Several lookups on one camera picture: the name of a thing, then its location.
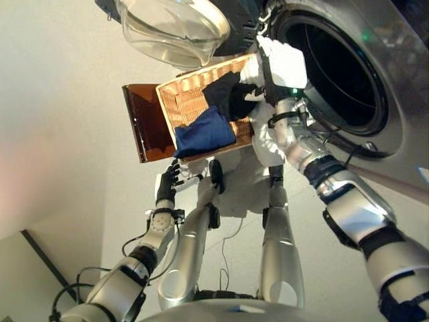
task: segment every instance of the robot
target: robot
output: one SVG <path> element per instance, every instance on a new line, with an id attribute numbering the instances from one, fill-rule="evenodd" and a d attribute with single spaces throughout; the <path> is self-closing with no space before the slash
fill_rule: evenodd
<path id="1" fill-rule="evenodd" d="M 287 44 L 258 37 L 256 58 L 265 83 L 265 100 L 275 114 L 270 123 L 287 161 L 304 175 L 326 204 L 326 224 L 339 241 L 362 253 L 379 310 L 389 321 L 423 321 L 429 314 L 429 251 L 402 233 L 390 206 L 359 176 L 347 170 L 306 127 L 306 84 L 302 53 Z M 152 272 L 177 237 L 159 283 L 164 312 L 146 321 L 303 321 L 304 288 L 298 251 L 288 216 L 282 166 L 269 169 L 269 205 L 263 211 L 263 254 L 256 296 L 200 291 L 197 282 L 206 233 L 219 226 L 211 201 L 225 187 L 218 161 L 209 164 L 212 184 L 198 196 L 185 220 L 174 209 L 179 174 L 175 160 L 162 174 L 156 209 L 146 234 L 91 290 L 85 303 L 50 321 L 132 322 L 145 301 Z"/>

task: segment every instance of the white wall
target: white wall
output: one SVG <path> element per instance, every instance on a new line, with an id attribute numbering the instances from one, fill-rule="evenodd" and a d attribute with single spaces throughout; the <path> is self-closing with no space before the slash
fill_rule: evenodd
<path id="1" fill-rule="evenodd" d="M 101 262 L 110 199 L 132 198 L 117 170 L 133 169 L 143 198 L 152 186 L 121 86 L 177 71 L 128 46 L 94 1 L 2 1 L 0 44 L 0 239 L 29 227 L 72 280 Z"/>
<path id="2" fill-rule="evenodd" d="M 20 233 L 0 241 L 0 258 L 0 321 L 47 321 L 61 284 Z M 66 293 L 58 304 L 64 311 L 74 302 Z"/>
<path id="3" fill-rule="evenodd" d="M 1 1 L 0 44 L 0 238 L 29 227 L 69 281 L 83 266 L 111 267 L 121 244 L 145 229 L 156 173 L 168 163 L 139 164 L 121 86 L 160 83 L 178 71 L 131 48 L 91 0 Z M 242 172 L 221 199 L 226 218 L 208 234 L 200 284 L 217 288 L 221 238 L 239 223 L 228 216 L 247 214 L 225 252 L 231 289 L 253 293 L 266 182 L 253 175 L 260 169 L 251 151 L 233 159 Z M 307 309 L 331 321 L 382 321 L 361 255 L 339 245 L 314 191 L 287 173 Z M 244 180 L 247 189 L 237 186 Z M 429 246 L 427 206 L 377 188 L 400 227 Z M 196 189 L 180 193 L 178 206 L 191 210 L 195 196 Z M 156 286 L 147 295 L 143 317 L 159 311 Z"/>

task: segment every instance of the washing machine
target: washing machine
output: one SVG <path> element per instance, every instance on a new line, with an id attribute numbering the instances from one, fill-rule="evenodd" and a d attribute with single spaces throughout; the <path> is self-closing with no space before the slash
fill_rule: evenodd
<path id="1" fill-rule="evenodd" d="M 121 21 L 113 0 L 96 2 Z M 304 53 L 314 132 L 354 171 L 427 202 L 427 0 L 210 2 L 230 27 L 215 56 L 255 49 L 270 12 L 270 37 Z M 221 20 L 202 25 L 217 35 Z"/>

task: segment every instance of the black cloth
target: black cloth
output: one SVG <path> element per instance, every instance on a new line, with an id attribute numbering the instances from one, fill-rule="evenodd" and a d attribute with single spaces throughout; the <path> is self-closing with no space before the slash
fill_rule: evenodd
<path id="1" fill-rule="evenodd" d="M 241 84 L 239 72 L 228 72 L 211 83 L 202 92 L 209 105 L 216 105 L 227 121 L 243 119 L 256 107 L 257 102 L 245 101 L 256 85 Z"/>

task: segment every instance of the washing machine drum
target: washing machine drum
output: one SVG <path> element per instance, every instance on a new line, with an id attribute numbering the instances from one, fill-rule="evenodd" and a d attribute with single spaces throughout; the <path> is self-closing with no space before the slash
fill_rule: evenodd
<path id="1" fill-rule="evenodd" d="M 424 190 L 427 25 L 427 1 L 287 0 L 271 29 L 303 51 L 310 112 L 336 155 Z"/>

